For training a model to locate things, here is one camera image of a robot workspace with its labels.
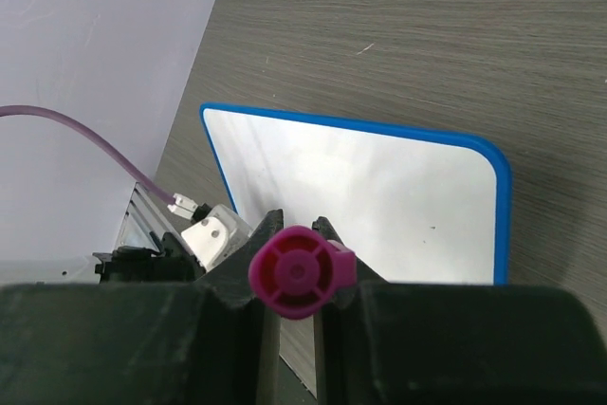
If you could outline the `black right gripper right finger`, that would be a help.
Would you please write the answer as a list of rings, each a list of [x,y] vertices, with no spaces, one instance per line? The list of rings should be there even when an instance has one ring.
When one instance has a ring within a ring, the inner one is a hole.
[[[571,293],[359,281],[315,316],[321,404],[602,404],[606,346]]]

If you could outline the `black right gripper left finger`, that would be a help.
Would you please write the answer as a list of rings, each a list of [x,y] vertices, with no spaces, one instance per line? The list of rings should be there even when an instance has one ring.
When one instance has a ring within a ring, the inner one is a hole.
[[[1,290],[5,404],[273,404],[279,317],[248,268],[282,229],[268,212],[227,260],[189,283]]]

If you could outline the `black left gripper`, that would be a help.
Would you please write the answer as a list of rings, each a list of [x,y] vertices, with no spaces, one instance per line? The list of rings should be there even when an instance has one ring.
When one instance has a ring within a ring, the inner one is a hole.
[[[121,246],[111,253],[94,253],[95,273],[101,283],[188,283],[204,275],[204,267],[184,246],[181,238],[150,232],[154,248]]]

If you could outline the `white magenta marker pen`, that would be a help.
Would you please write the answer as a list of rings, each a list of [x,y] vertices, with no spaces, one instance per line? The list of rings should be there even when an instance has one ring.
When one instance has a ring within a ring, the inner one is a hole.
[[[280,230],[254,254],[248,267],[255,296],[290,320],[314,315],[337,290],[357,280],[355,252],[303,226]]]

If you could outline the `blue framed whiteboard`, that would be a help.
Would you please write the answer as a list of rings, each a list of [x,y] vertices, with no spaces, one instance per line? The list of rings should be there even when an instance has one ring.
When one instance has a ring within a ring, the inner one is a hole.
[[[200,118],[236,213],[279,210],[390,282],[502,285],[511,172],[476,136],[208,103]]]

